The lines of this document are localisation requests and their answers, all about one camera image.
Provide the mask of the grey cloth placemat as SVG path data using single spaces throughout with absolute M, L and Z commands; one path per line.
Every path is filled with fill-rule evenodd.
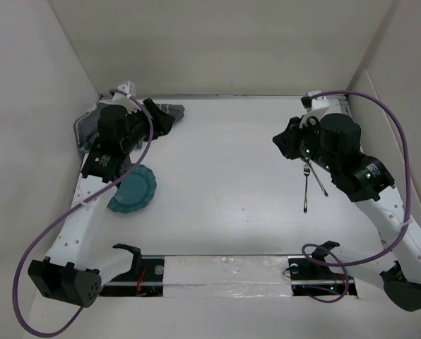
M 109 103 L 99 102 L 93 106 L 91 111 L 85 113 L 74 122 L 73 131 L 79 153 L 86 154 L 90 152 L 95 139 L 99 135 L 97 121 L 100 118 L 100 112 L 107 106 L 109 106 Z M 185 107 L 183 105 L 156 103 L 156 106 L 164 113 L 173 116 L 175 123 L 184 118 Z

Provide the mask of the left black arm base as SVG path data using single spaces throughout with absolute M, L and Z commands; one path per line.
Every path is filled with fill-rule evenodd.
M 130 269 L 103 285 L 101 297 L 162 297 L 164 256 L 143 256 L 138 247 L 115 244 L 113 249 L 130 254 Z

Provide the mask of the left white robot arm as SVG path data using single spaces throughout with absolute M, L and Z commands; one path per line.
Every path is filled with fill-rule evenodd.
M 184 118 L 181 105 L 143 101 L 149 116 L 134 103 L 99 102 L 73 125 L 78 150 L 85 153 L 76 187 L 81 208 L 68 216 L 43 260 L 30 263 L 28 275 L 41 295 L 89 307 L 103 285 L 122 275 L 134 280 L 142 270 L 139 248 L 115 244 L 105 260 L 89 256 L 90 245 L 105 211 L 130 214 L 153 199 L 157 182 L 151 169 L 133 163 L 134 148 L 167 135 Z

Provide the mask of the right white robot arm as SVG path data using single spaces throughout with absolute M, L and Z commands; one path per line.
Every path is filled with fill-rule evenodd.
M 314 245 L 304 257 L 313 274 L 327 278 L 340 273 L 359 278 L 383 290 L 405 311 L 421 310 L 421 228 L 402 201 L 385 165 L 361 151 L 362 130 L 349 116 L 327 114 L 293 117 L 273 137 L 283 157 L 315 163 L 332 183 L 372 222 L 384 249 L 371 258 L 353 260 L 338 242 Z

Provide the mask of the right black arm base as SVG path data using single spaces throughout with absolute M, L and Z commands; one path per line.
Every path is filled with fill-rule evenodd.
M 343 294 L 345 286 L 348 286 L 346 296 L 357 296 L 352 277 L 347 280 L 342 273 L 333 273 L 330 268 L 316 265 L 303 255 L 288 256 L 287 264 L 283 277 L 291 282 L 292 295 L 295 297 L 338 297 Z

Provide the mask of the teal scalloped plate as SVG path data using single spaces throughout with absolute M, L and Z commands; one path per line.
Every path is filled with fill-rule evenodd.
M 145 165 L 139 165 L 121 182 L 107 208 L 120 214 L 138 212 L 152 201 L 156 189 L 157 181 L 153 171 Z

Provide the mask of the silver fork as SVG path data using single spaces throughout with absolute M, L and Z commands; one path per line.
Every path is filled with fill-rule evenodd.
M 304 160 L 304 168 L 303 168 L 303 175 L 304 175 L 304 203 L 303 203 L 303 212 L 308 212 L 308 184 L 309 184 L 309 175 L 311 174 L 311 167 L 309 164 L 309 160 Z

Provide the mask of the silver knife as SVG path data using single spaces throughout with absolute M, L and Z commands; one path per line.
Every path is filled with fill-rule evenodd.
M 323 183 L 321 182 L 321 180 L 320 180 L 320 178 L 319 178 L 318 174 L 316 173 L 316 171 L 315 171 L 315 170 L 314 170 L 314 168 L 312 167 L 311 163 L 309 162 L 309 163 L 308 163 L 308 165 L 309 165 L 309 168 L 310 168 L 310 170 L 311 170 L 311 173 L 314 175 L 314 178 L 316 179 L 316 181 L 317 181 L 317 183 L 318 183 L 318 185 L 319 185 L 319 187 L 320 187 L 320 189 L 321 189 L 321 191 L 322 191 L 323 195 L 324 195 L 325 197 L 329 197 L 327 190 L 325 189 L 325 187 L 324 187 Z

